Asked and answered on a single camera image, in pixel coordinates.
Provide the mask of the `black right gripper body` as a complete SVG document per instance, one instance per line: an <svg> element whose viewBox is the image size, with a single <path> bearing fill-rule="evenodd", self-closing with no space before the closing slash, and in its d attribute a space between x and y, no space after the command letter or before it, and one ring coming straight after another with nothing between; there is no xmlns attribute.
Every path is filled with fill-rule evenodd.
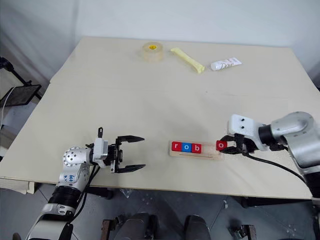
<svg viewBox="0 0 320 240"><path fill-rule="evenodd" d="M235 133L234 140L236 143L235 154L253 154L256 150L258 150L256 144L242 134Z"/></svg>

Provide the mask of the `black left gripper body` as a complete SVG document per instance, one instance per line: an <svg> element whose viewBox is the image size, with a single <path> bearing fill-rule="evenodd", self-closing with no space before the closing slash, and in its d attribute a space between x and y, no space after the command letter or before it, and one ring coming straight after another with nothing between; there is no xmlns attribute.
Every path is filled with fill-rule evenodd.
<svg viewBox="0 0 320 240"><path fill-rule="evenodd" d="M111 173L117 173L119 164L122 161L122 150L120 150L121 143L116 141L114 144L108 145L107 163L110 166Z"/></svg>

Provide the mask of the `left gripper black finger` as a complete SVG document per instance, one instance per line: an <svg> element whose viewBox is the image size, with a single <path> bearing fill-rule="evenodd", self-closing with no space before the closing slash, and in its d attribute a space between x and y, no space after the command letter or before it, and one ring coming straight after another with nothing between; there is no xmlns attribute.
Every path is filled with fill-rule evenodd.
<svg viewBox="0 0 320 240"><path fill-rule="evenodd" d="M137 170L140 170L140 169L144 168L145 166L146 166L145 164L127 165L124 168L119 168L117 170L117 173L119 173L119 174L132 173L132 172L135 172Z"/></svg>
<svg viewBox="0 0 320 240"><path fill-rule="evenodd" d="M120 146L122 142L128 142L128 143L135 143L135 142L140 142L144 141L145 139L143 137L139 136L134 136L134 135L123 135L123 136L118 136L116 138L116 145Z"/></svg>

